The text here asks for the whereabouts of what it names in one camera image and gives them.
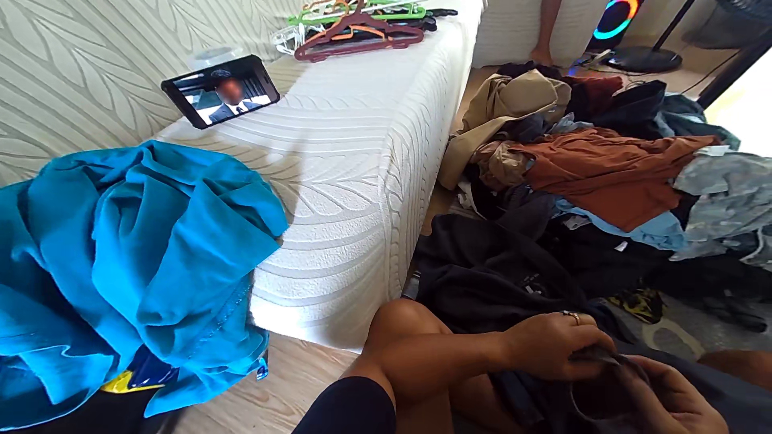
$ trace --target person's foot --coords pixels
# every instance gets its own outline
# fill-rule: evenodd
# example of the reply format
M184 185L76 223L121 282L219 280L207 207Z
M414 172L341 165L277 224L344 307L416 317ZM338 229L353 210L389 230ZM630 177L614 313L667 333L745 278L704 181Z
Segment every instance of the person's foot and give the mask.
M552 66L552 55L550 49L541 49L539 47L533 49L530 55L531 59L544 66Z

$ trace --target ring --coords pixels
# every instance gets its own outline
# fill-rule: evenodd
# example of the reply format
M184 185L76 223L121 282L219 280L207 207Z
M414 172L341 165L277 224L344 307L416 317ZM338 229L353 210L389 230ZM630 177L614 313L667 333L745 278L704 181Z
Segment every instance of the ring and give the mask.
M579 314L576 312L569 312L568 310L561 310L561 314L567 316L567 317L574 317L574 319L577 321L577 325L581 325L581 319L579 318Z

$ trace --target rgb light ring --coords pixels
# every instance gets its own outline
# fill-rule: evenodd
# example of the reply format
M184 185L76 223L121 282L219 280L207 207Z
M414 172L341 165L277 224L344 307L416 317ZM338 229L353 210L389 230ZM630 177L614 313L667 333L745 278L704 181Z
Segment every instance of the rgb light ring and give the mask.
M616 29L610 30L608 32L601 32L600 30L595 29L595 31L592 33L592 36L594 36L596 39L613 38L614 36L618 35L619 32L621 32L622 30L625 30L628 25L630 25L630 21L632 21L632 17L634 17L635 13L638 11L638 0L611 0L606 5L605 10L608 10L608 8L621 2L624 2L630 5L630 12L628 12L627 19L623 21L622 24L618 25Z

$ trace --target man in suit on screen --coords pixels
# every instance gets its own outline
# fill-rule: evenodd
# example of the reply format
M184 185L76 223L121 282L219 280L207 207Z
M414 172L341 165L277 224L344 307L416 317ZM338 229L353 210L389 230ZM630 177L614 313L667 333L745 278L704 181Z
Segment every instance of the man in suit on screen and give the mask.
M215 92L217 92L217 96L222 101L220 108L209 115L209 120L212 123L260 107L259 104L244 99L244 89L241 82L234 78L230 72L215 70L212 72L211 77L215 81Z

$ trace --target wallpaper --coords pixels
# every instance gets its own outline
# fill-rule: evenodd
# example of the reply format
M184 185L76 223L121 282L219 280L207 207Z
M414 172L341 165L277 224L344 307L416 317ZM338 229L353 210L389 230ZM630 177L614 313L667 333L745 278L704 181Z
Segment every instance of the wallpaper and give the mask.
M303 0L0 0L0 186L74 151L134 146L181 115L159 84L201 49L268 63Z

